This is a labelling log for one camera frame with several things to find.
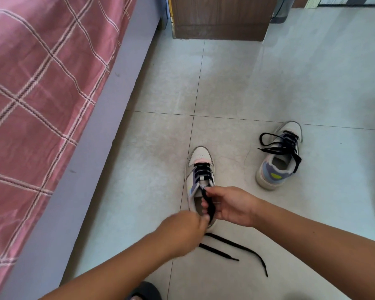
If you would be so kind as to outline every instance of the cable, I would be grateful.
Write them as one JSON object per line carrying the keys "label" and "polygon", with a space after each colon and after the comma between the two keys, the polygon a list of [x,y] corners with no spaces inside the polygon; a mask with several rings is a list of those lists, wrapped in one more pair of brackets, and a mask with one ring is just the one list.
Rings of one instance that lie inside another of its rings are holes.
{"label": "cable", "polygon": [[276,18],[277,15],[279,15],[279,12],[281,11],[282,6],[284,5],[284,3],[285,3],[285,0],[282,1],[282,4],[281,4],[281,6],[279,7],[278,12],[276,13],[276,15],[274,15],[274,16],[271,18],[271,20],[274,19],[274,18]]}

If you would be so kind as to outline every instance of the hand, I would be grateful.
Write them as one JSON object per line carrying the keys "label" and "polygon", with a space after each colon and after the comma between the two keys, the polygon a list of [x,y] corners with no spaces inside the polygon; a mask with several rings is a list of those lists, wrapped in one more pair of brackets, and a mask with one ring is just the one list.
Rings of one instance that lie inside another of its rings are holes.
{"label": "hand", "polygon": [[208,215],[201,217],[198,213],[184,210],[166,218],[154,234],[170,250],[171,258],[181,257],[199,245],[209,221]]}
{"label": "hand", "polygon": [[[207,196],[215,204],[216,219],[229,221],[241,226],[254,226],[254,212],[259,198],[235,186],[206,187]],[[208,203],[202,199],[203,213],[207,213]]]}

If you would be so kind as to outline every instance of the sneaker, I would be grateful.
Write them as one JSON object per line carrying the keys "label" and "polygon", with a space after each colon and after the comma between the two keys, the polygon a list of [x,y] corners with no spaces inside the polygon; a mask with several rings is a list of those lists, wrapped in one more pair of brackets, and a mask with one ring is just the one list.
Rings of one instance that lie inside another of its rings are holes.
{"label": "sneaker", "polygon": [[[201,207],[201,199],[204,198],[209,202],[208,214],[214,215],[215,206],[211,199],[206,196],[204,188],[207,186],[214,186],[214,161],[211,158],[210,152],[204,146],[196,147],[186,165],[186,188],[188,189],[188,204],[189,210],[197,212],[200,216],[203,215],[203,208]],[[211,218],[208,228],[212,227],[215,219]]]}
{"label": "sneaker", "polygon": [[[263,142],[263,137],[269,136],[269,144]],[[257,171],[257,183],[267,189],[280,187],[299,168],[299,144],[303,142],[303,131],[295,121],[283,123],[274,134],[263,133],[260,143],[265,148],[259,150],[269,153]]]}

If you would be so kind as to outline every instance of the white floor tile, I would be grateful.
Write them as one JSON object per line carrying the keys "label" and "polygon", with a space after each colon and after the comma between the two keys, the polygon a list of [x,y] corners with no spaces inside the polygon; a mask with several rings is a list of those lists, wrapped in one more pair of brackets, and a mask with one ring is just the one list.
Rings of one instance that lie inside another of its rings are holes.
{"label": "white floor tile", "polygon": [[155,34],[127,110],[193,115],[204,40],[174,40],[170,24]]}
{"label": "white floor tile", "polygon": [[[66,279],[106,261],[178,212],[192,116],[126,112],[82,226]],[[164,299],[171,262],[148,278]]]}
{"label": "white floor tile", "polygon": [[195,114],[375,129],[375,8],[292,10],[264,43],[206,40]]}
{"label": "white floor tile", "polygon": [[[277,123],[194,118],[190,150],[206,146],[215,162],[215,182],[238,186],[292,212],[375,240],[375,130],[303,126],[303,161],[276,191],[261,189],[255,171],[265,153],[258,137]],[[182,209],[187,208],[184,190]],[[239,258],[227,260],[197,248],[174,260],[173,299],[346,299],[330,283],[282,247],[251,228],[219,221],[214,233],[251,248],[259,260],[209,237],[204,243]]]}

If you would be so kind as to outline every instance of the pink plaid bedsheet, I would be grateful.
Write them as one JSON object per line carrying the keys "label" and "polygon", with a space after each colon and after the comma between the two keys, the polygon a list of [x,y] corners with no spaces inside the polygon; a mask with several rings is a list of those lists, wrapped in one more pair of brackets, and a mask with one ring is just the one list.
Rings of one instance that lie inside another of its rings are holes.
{"label": "pink plaid bedsheet", "polygon": [[0,287],[70,161],[135,3],[0,0]]}

